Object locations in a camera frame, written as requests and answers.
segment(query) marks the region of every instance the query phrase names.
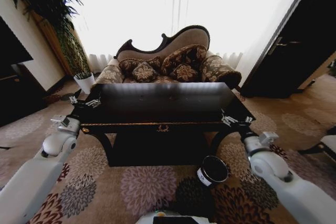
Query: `patterned cushion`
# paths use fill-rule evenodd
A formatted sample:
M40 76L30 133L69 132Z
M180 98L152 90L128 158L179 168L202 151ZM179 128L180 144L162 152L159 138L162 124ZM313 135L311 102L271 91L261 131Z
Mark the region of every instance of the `patterned cushion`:
M206 48L202 45L192 44L182 47L163 60L161 73L168 76L181 63L187 63L193 69L199 70L205 54Z
M137 82L150 82L158 73L147 63L143 62L133 70L133 77Z
M159 71L161 67L161 59L159 56L150 59L150 60L142 60L142 59L124 59L119 63L119 67L123 71L126 77L132 76L133 70L142 62L147 62L154 70Z
M131 76L131 77L126 77L123 83L136 83L136 81L134 77Z
M198 77L198 72L188 64L182 63L178 65L170 76L179 82L193 82Z
M151 83L178 83L178 81L170 78L169 76L157 76Z
M233 89L241 80L240 72L224 64L220 56L212 55L206 58L201 65L203 82L225 82Z
M96 83L122 83L124 76L116 65L107 65L96 79Z

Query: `white plant pot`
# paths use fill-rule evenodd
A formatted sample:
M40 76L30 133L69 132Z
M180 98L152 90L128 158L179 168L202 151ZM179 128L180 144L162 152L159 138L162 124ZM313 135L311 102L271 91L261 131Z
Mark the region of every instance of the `white plant pot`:
M80 88L84 91L85 94L90 93L90 89L94 84L93 73L91 73L90 77L85 79L77 79L77 77L74 76L74 80L77 82L77 84L80 86Z

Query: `table top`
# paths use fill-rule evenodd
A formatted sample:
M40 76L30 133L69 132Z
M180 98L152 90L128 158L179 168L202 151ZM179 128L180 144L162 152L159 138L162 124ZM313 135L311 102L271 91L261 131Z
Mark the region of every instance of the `table top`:
M225 115L255 119L223 82L98 84L86 101L101 105L74 109L82 124L209 123Z

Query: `palm plant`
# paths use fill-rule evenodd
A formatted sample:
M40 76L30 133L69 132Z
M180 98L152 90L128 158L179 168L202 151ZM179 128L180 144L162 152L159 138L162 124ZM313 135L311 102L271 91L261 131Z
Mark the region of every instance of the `palm plant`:
M31 11L36 12L43 19L48 21L54 28L60 42L62 52L69 63L72 74L78 79L84 79L91 75L85 52L73 35L73 24L70 17L77 14L76 10L69 4L81 0L22 0L26 4L24 14ZM17 7L18 0L13 0Z

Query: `carpet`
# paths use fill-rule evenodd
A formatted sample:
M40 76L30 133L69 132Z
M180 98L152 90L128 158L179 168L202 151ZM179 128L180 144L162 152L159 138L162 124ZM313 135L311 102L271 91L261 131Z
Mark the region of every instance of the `carpet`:
M324 154L302 156L296 150L313 146L336 124L335 84L334 77L325 75L288 99L244 98L234 91L257 118L254 131L280 136L271 150L334 199L335 164ZM77 89L70 81L54 97ZM0 189L54 132L49 119L71 112L69 102L49 100L54 103L47 108L0 128L0 146L13 147L0 150ZM205 135L210 139L214 133ZM113 143L116 135L108 137ZM135 223L156 209L210 216L217 223L296 223L275 192L251 173L238 134L222 141L217 156L227 164L229 178L207 190L196 179L196 166L108 167L100 143L80 133L54 188L29 223Z

